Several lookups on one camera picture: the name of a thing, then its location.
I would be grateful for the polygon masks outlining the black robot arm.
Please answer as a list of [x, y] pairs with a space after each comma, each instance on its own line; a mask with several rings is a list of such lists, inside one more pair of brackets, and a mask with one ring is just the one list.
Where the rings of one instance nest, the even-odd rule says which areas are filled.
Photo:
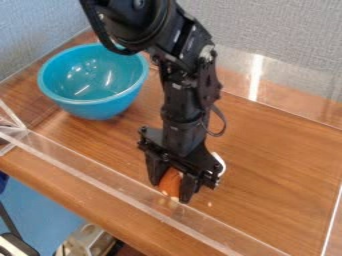
[[222, 84], [215, 73], [213, 37], [177, 0], [79, 0], [99, 41], [116, 54], [150, 54], [165, 92], [163, 127], [139, 130], [149, 178], [159, 185], [170, 168], [183, 174], [179, 201], [203, 186], [214, 188], [223, 164], [206, 148], [210, 114], [219, 109]]

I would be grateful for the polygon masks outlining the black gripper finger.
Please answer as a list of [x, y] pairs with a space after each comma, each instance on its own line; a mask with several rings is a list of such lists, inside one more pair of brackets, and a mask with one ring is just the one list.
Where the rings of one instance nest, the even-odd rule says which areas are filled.
[[149, 150], [146, 152], [146, 164], [150, 182], [157, 186], [170, 168], [170, 161], [162, 154]]
[[182, 203], [190, 202], [193, 195], [197, 193], [198, 185], [199, 179], [191, 174], [185, 174], [179, 188], [179, 201]]

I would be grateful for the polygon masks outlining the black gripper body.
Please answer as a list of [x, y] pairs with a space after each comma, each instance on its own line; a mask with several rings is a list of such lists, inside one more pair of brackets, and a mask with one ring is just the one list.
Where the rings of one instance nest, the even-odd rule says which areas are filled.
[[142, 126], [139, 129], [139, 149], [162, 154], [183, 175], [191, 174], [199, 179], [198, 189], [207, 186], [214, 189], [223, 174], [223, 164], [206, 148], [210, 134], [209, 122], [205, 119], [191, 122], [166, 122], [163, 128]]

